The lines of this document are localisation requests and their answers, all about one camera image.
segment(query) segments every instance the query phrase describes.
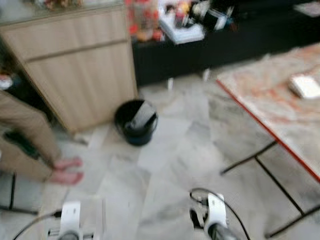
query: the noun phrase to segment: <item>black trash bin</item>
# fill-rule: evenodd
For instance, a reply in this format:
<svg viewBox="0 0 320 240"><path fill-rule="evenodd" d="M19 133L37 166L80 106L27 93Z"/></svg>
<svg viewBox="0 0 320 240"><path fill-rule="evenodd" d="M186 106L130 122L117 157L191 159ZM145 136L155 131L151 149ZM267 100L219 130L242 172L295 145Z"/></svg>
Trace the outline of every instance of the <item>black trash bin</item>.
<svg viewBox="0 0 320 240"><path fill-rule="evenodd" d="M134 146L143 146L150 142L158 125L158 114L155 113L142 129L134 130L127 127L128 123L132 121L141 105L145 102L143 99L128 101L117 109L114 116L114 124L117 131L129 144Z"/></svg>

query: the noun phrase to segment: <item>metal table leg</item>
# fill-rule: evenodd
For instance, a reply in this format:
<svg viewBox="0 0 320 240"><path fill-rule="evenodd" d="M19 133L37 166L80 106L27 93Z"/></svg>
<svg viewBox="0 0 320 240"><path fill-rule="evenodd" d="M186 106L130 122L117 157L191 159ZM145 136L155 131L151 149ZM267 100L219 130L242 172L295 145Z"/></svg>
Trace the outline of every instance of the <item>metal table leg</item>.
<svg viewBox="0 0 320 240"><path fill-rule="evenodd" d="M17 175L14 173L12 176L12 182L11 182L11 194L10 194L10 206L9 206L10 209L14 207L16 180L17 180Z"/></svg>
<svg viewBox="0 0 320 240"><path fill-rule="evenodd" d="M0 205L0 210L18 213L18 214L31 214L31 215L38 215L39 214L38 211L27 210L27 209L22 209L22 208L17 208L17 207L10 208L8 206L2 206L2 205Z"/></svg>
<svg viewBox="0 0 320 240"><path fill-rule="evenodd" d="M295 218L294 220L288 222L287 224L285 224L284 226L278 228L277 230L270 232L270 233L266 233L264 236L266 239L275 237L276 235L282 233L283 231L287 230L288 228L292 227L293 225L297 224L298 222L300 222L301 220L305 219L306 217L314 214L315 212L320 211L320 205L310 209L309 211L301 214L301 216L298 216L297 218Z"/></svg>
<svg viewBox="0 0 320 240"><path fill-rule="evenodd" d="M229 172L230 170L234 169L235 167L239 166L239 165L242 165L242 164L245 164L247 162L249 162L250 160L253 160L255 159L255 157L263 154L265 151L269 150L270 148L272 148L274 145L277 144L277 141L273 141L271 142L270 144L268 144L267 146L265 146L263 149L261 149L260 151L256 152L255 154L247 157L246 159L243 159L241 161L238 161L236 162L235 164L232 164L231 166L227 167L226 169L222 170L220 172L221 175L224 175L226 174L227 172Z"/></svg>
<svg viewBox="0 0 320 240"><path fill-rule="evenodd" d="M278 188L280 188L280 190L283 192L283 194L288 198L288 200L295 206L295 208L300 212L300 216L296 217L294 220L288 222L287 224L285 224L284 226L278 228L277 230L270 232L270 233L266 233L264 236L265 238L269 239L272 237L275 237L279 234L281 234L283 231L289 229L290 227L294 226L295 224L297 224L298 222L300 222L301 220L305 219L306 217L314 214L317 211L320 211L320 205L308 210L308 211L303 211L302 208L298 205L298 203L291 197L291 195L287 192L287 190L281 185L281 183L276 179L276 177L270 172L270 170L260 161L260 159L258 158L259 155L263 154L265 151L267 151L268 149L272 148L274 145L276 145L277 142L273 141L271 142L269 145L267 145L266 147L264 147L263 149L261 149L260 151L256 152L255 154L247 157L246 159L243 159L241 161L236 162L235 164L227 167L226 169L222 170L220 172L221 175L226 174L227 172L229 172L230 170L234 169L235 167L245 164L247 162L249 162L250 160L255 160L259 166L264 170L264 172L272 179L272 181L278 186Z"/></svg>

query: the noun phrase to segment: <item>cabinet door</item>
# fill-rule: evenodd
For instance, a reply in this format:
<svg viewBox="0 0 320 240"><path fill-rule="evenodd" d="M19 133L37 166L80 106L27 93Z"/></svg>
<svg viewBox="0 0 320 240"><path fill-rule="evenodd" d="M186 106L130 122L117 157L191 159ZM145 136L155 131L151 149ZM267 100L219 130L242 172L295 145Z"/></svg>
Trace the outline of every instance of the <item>cabinet door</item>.
<svg viewBox="0 0 320 240"><path fill-rule="evenodd" d="M28 63L26 70L63 125L76 132L109 121L136 96L128 43Z"/></svg>
<svg viewBox="0 0 320 240"><path fill-rule="evenodd" d="M122 8L3 30L2 37L22 60L127 38Z"/></svg>

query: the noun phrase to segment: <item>person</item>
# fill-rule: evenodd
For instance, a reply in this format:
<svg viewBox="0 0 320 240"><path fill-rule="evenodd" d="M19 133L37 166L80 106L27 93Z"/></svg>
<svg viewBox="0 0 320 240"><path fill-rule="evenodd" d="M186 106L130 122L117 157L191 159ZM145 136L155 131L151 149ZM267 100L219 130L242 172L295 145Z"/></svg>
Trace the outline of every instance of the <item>person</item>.
<svg viewBox="0 0 320 240"><path fill-rule="evenodd" d="M75 185L84 177L81 171L67 171L70 167L82 166L83 162L79 157L61 158L45 115L3 90L0 90L0 124L9 125L23 134L46 162L34 160L0 136L0 170L62 185Z"/></svg>

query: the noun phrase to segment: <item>marble table top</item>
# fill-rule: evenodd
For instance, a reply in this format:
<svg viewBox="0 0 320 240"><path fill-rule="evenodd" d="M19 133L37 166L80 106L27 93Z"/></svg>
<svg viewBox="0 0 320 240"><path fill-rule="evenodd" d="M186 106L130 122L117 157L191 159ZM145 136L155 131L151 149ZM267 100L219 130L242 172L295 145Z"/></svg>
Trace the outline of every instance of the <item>marble table top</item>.
<svg viewBox="0 0 320 240"><path fill-rule="evenodd" d="M320 182L320 98L301 99L292 74L320 79L320 43L294 49L217 77L220 86Z"/></svg>

